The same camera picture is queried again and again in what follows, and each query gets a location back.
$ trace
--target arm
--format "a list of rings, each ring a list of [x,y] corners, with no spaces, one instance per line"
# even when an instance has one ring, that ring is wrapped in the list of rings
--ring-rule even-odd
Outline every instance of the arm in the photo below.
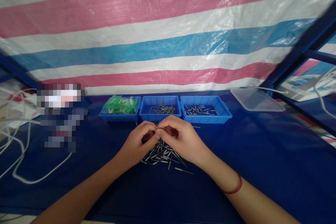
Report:
[[[178,138],[172,137],[163,130],[169,126],[178,130]],[[156,134],[160,135],[162,140],[183,158],[204,170],[222,191],[231,192],[237,188],[238,174],[203,143],[190,123],[169,116],[159,124],[159,128]],[[299,223],[245,179],[242,179],[242,186],[237,193],[226,194],[226,196],[247,224]]]
[[[81,223],[93,204],[113,181],[129,168],[139,163],[157,143],[160,137],[156,134],[145,144],[141,143],[142,137],[148,131],[154,130],[156,130],[154,123],[142,122],[130,133],[121,150],[111,161],[56,201],[33,220],[31,224]]]

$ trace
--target blue table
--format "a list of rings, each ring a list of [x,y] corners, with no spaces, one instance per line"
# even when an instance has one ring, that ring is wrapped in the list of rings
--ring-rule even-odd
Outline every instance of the blue table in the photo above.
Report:
[[[207,146],[302,223],[336,223],[336,150],[287,112],[249,112],[229,91],[177,93],[219,95],[232,113],[223,125],[197,125]],[[38,215],[114,157],[130,123],[105,123],[98,113],[108,96],[88,97],[87,121],[77,131],[76,153],[44,181],[26,185],[8,174],[0,180],[0,212]],[[38,179],[67,153],[42,153],[33,139],[18,173]],[[19,155],[16,145],[0,157],[0,172]],[[118,178],[86,219],[117,223],[244,223],[216,184],[187,163],[194,175],[161,163],[140,163]]]
[[[336,120],[322,109],[320,99],[315,98],[307,101],[295,101],[282,94],[277,96],[321,128],[336,136]],[[327,110],[331,114],[336,114],[336,94],[324,96],[323,101]]]

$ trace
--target plastic lid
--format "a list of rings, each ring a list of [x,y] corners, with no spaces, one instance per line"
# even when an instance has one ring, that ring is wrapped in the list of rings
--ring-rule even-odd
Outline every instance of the plastic lid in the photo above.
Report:
[[[231,93],[248,111],[282,112],[286,109],[260,89],[231,89]]]

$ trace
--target white cable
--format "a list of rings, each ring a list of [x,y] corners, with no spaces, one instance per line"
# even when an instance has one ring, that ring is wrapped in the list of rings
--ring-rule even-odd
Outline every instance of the white cable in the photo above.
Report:
[[[279,91],[279,90],[275,90],[275,89],[269,89],[267,87],[247,87],[247,88],[265,89],[265,90],[273,91],[273,92],[276,92],[276,93],[283,93],[283,94],[287,94],[288,93],[288,91]]]
[[[19,163],[18,163],[17,166],[15,167],[15,169],[14,169],[12,175],[13,175],[14,178],[20,180],[21,182],[23,182],[23,183],[25,183],[25,184],[36,184],[36,183],[42,181],[43,179],[45,179],[46,177],[48,177],[48,176],[49,176],[51,173],[53,173],[58,167],[60,167],[62,164],[64,164],[64,162],[67,161],[71,155],[72,155],[72,153],[69,153],[69,155],[68,155],[68,156],[67,156],[67,157],[66,157],[66,158],[65,158],[65,159],[64,159],[58,166],[56,166],[54,169],[51,170],[51,172],[49,172],[47,175],[45,175],[44,177],[42,177],[42,178],[40,178],[40,179],[38,179],[38,180],[35,180],[35,181],[29,181],[29,180],[26,180],[25,178],[23,178],[23,177],[21,177],[21,176],[19,176],[19,175],[16,174],[16,171],[17,171],[18,167],[20,166],[20,164],[21,164],[23,158],[19,161]]]
[[[324,101],[323,101],[323,98],[322,96],[320,95],[320,92],[317,90],[316,86],[322,81],[322,80],[325,80],[325,79],[328,79],[328,78],[332,78],[333,75],[329,75],[332,71],[334,71],[336,69],[336,66],[334,66],[333,68],[331,68],[314,86],[314,91],[315,93],[317,94],[318,98],[320,99],[320,102],[321,102],[321,107],[323,109],[323,111],[325,113],[327,113],[328,115],[330,115],[332,118],[336,119],[336,116],[334,116],[333,114],[331,114],[326,108],[325,108],[325,105],[324,105]]]
[[[28,123],[34,123],[34,124],[41,124],[40,121],[30,120],[30,119],[24,119],[24,118],[8,118],[8,119],[2,119],[0,120],[0,123],[3,121],[25,121]]]
[[[17,165],[16,165],[16,167],[14,168],[14,170],[13,170],[13,173],[12,173],[12,175],[13,175],[13,177],[14,178],[16,178],[16,179],[18,179],[18,180],[20,180],[21,182],[23,182],[23,183],[25,183],[25,184],[35,184],[35,183],[38,183],[38,182],[40,182],[40,181],[42,181],[43,179],[45,179],[46,177],[48,177],[51,173],[53,173],[58,167],[60,167],[65,161],[67,161],[68,159],[69,159],[69,157],[72,155],[72,153],[70,153],[59,165],[57,165],[53,170],[51,170],[47,175],[45,175],[44,177],[42,177],[42,178],[40,178],[40,179],[38,179],[38,180],[35,180],[35,181],[29,181],[29,180],[26,180],[25,178],[23,178],[23,177],[21,177],[21,176],[19,176],[18,174],[16,174],[16,172],[17,172],[17,170],[18,170],[18,168],[19,168],[19,166],[20,166],[20,164],[21,164],[21,162],[23,161],[23,159],[24,159],[24,156],[25,156],[25,153],[26,153],[26,151],[27,151],[27,149],[28,149],[28,146],[29,146],[29,142],[30,142],[30,128],[31,128],[31,123],[34,123],[34,124],[41,124],[41,122],[39,122],[39,121],[35,121],[35,120],[30,120],[30,119],[25,119],[25,118],[8,118],[8,112],[9,112],[9,107],[10,107],[10,104],[11,104],[11,102],[13,101],[13,99],[16,97],[16,96],[18,96],[18,95],[20,95],[21,96],[21,102],[22,102],[22,104],[23,104],[23,111],[24,111],[24,117],[26,117],[26,108],[25,108],[25,101],[24,101],[24,98],[23,98],[23,95],[22,95],[22,93],[24,92],[24,91],[27,91],[27,90],[36,90],[36,89],[25,89],[25,90],[20,90],[20,91],[18,91],[15,95],[13,95],[13,97],[10,99],[10,101],[9,101],[9,104],[8,104],[8,106],[7,106],[7,110],[6,110],[6,119],[3,119],[3,120],[0,120],[0,122],[2,122],[2,121],[5,121],[5,122],[7,122],[6,123],[6,129],[7,129],[7,133],[5,133],[5,132],[3,132],[3,131],[1,131],[0,130],[0,133],[2,133],[2,134],[4,134],[4,135],[6,135],[7,137],[8,137],[8,140],[7,140],[7,143],[5,144],[5,145],[3,145],[3,146],[1,146],[0,147],[0,149],[1,148],[4,148],[1,152],[0,152],[0,155],[7,149],[7,147],[11,144],[11,142],[13,141],[13,140],[15,140],[15,141],[17,141],[19,144],[20,144],[20,147],[21,147],[21,155],[20,155],[20,157],[3,173],[3,174],[1,174],[0,175],[0,179],[14,166],[14,165],[16,165],[16,163],[17,162],[19,162]],[[20,125],[16,128],[16,130],[15,130],[15,132],[14,132],[14,134],[13,135],[11,135],[11,132],[10,132],[10,130],[9,130],[9,125],[8,125],[8,122],[9,121],[25,121],[25,122],[29,122],[29,125],[28,125],[28,136],[27,136],[27,146],[26,147],[24,147],[24,144],[23,144],[23,142],[20,140],[20,139],[18,139],[18,138],[16,138],[15,137],[15,135],[16,135],[16,133],[18,132],[18,129],[19,129],[19,127],[20,127]]]

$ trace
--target hand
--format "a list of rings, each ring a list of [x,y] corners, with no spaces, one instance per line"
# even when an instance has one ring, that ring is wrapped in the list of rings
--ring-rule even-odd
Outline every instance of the hand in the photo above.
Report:
[[[153,135],[151,132],[156,129],[157,127],[154,123],[143,121],[130,133],[124,145],[115,156],[118,162],[124,166],[125,170],[139,163],[158,142],[160,136],[157,134]],[[151,138],[143,144],[141,140],[144,135],[151,135]]]
[[[162,120],[158,127],[160,129],[156,130],[156,134],[184,159],[197,166],[200,166],[211,152],[189,122],[171,115]],[[178,131],[178,137],[172,137],[175,134],[174,131],[171,132],[171,128]]]

